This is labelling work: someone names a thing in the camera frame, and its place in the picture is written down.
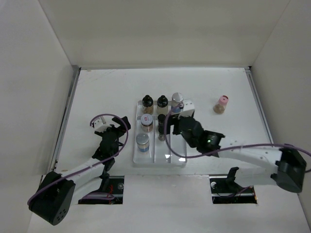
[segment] white wall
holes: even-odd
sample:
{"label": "white wall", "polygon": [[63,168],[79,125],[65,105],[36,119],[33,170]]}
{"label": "white wall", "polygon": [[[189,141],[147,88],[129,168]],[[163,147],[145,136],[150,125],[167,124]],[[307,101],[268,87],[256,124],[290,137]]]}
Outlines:
{"label": "white wall", "polygon": [[40,0],[72,64],[248,66],[289,0]]}
{"label": "white wall", "polygon": [[[311,1],[291,0],[252,72],[275,142],[311,151]],[[311,159],[306,158],[308,169]],[[300,195],[311,224],[311,173]]]}
{"label": "white wall", "polygon": [[72,78],[37,0],[0,0],[0,232],[26,232]]}

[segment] clear plastic tray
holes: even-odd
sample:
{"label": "clear plastic tray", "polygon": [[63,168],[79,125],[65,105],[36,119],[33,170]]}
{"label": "clear plastic tray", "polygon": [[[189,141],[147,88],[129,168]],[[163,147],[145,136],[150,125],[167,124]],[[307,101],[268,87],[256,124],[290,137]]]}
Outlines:
{"label": "clear plastic tray", "polygon": [[[146,133],[142,130],[140,117],[143,115],[142,112],[142,101],[137,103],[136,112],[136,128],[135,128],[135,138],[139,133]],[[170,152],[165,141],[160,141],[158,139],[158,120],[156,112],[156,101],[154,101],[154,113],[153,117],[153,130],[148,134],[149,136],[149,151],[142,153],[138,150],[136,141],[134,144],[134,158],[133,161],[137,165],[141,166],[179,166],[184,167],[187,163],[187,159],[179,158]],[[187,155],[187,144],[181,135],[173,135],[173,127],[171,128],[171,134],[167,135],[167,139],[174,151],[180,155]]]}

